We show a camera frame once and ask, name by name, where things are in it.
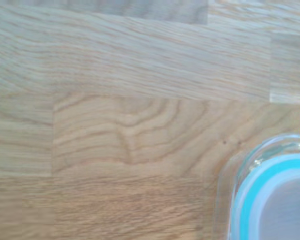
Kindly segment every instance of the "butcher block countertop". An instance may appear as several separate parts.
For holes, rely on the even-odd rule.
[[[222,167],[281,133],[300,0],[0,1],[0,240],[212,240]]]

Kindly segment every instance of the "plastic container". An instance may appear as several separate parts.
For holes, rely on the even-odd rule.
[[[220,172],[213,240],[300,240],[300,135],[241,152]]]

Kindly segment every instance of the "container lid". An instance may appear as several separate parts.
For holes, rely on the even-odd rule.
[[[231,240],[300,240],[300,153],[263,162],[242,182]]]

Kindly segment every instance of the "wood grain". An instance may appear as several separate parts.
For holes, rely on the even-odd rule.
[[[28,76],[41,75],[42,86],[33,91],[51,87],[121,96],[269,99],[270,37],[262,32],[38,7],[0,7],[0,36],[7,28],[15,29],[19,38],[13,43],[11,36],[9,42],[15,54],[26,54],[27,61],[35,64],[11,65],[9,72],[27,68]],[[38,28],[46,33],[45,41],[31,40],[36,50],[26,53],[23,36],[39,38]],[[11,80],[2,79],[6,68],[0,70],[0,91],[17,91],[5,87]],[[14,75],[13,82],[24,83],[23,76]]]
[[[51,176],[52,95],[0,96],[0,177]]]
[[[270,101],[300,103],[300,36],[273,36],[272,66]]]
[[[207,0],[1,0],[0,5],[48,7],[186,24],[206,24]]]
[[[297,105],[87,93],[55,93],[53,105],[53,175],[0,177],[0,239],[211,239],[222,166],[300,133]],[[37,116],[19,106],[10,112]]]
[[[300,1],[101,2],[0,2],[0,240],[210,240],[224,164],[300,133]]]
[[[208,22],[300,36],[300,4],[211,4]]]
[[[292,114],[284,105],[80,93],[56,99],[54,176],[204,176],[235,149],[300,128],[300,108]]]

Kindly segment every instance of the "wooden surface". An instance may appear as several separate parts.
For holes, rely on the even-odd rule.
[[[300,1],[52,2],[0,1],[0,240],[211,240],[224,164],[300,133]]]

